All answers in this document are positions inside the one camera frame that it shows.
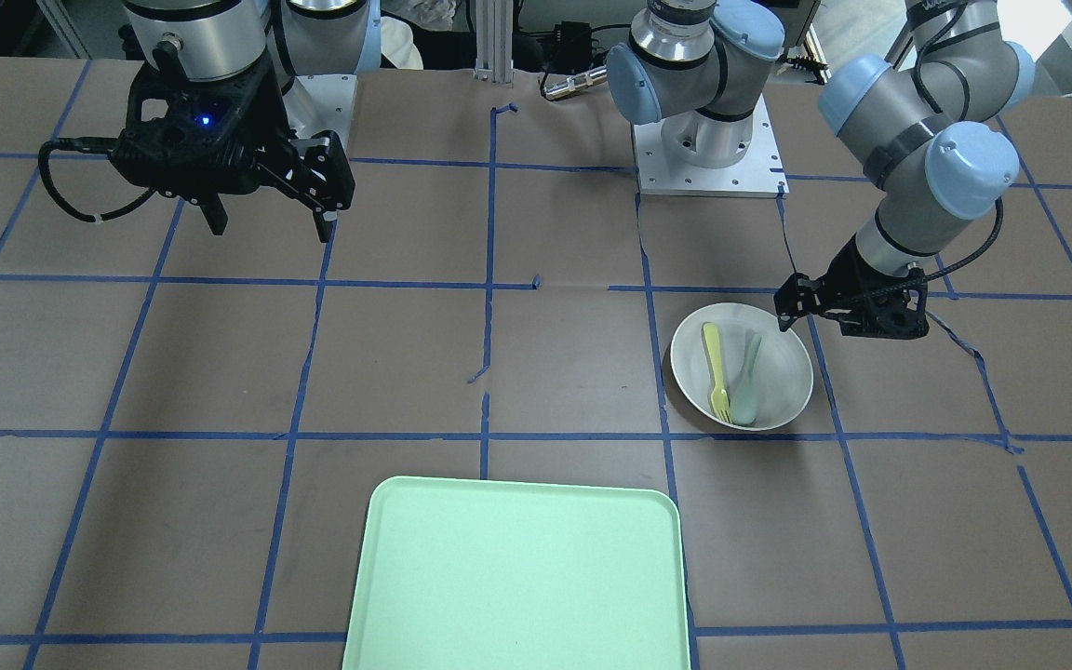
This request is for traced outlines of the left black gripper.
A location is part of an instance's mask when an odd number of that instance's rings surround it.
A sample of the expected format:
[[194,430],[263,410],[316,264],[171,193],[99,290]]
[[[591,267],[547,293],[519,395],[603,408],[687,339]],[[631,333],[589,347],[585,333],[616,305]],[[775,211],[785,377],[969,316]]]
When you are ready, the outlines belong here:
[[857,234],[835,255],[825,276],[790,276],[775,292],[774,313],[781,332],[804,316],[839,323],[851,338],[915,340],[929,332],[927,280],[920,263],[879,234]]

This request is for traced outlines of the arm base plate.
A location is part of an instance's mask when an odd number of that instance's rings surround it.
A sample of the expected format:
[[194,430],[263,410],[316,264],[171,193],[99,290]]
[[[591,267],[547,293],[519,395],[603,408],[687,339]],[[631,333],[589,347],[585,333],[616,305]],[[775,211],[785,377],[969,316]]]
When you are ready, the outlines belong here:
[[323,74],[294,77],[282,94],[287,122],[298,139],[333,131],[344,144],[352,139],[358,77]]
[[736,122],[688,111],[631,126],[631,135],[642,194],[775,198],[788,192],[762,95]]

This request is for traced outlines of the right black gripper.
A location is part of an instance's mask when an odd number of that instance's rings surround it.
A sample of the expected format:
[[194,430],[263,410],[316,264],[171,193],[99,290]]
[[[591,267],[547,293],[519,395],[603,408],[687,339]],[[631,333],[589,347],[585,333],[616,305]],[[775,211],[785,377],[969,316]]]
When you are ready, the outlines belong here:
[[227,79],[178,87],[143,64],[110,162],[132,185],[195,202],[217,236],[227,226],[221,195],[272,187],[312,211],[316,236],[328,245],[337,209],[349,208],[355,191],[336,132],[295,136],[268,57]]

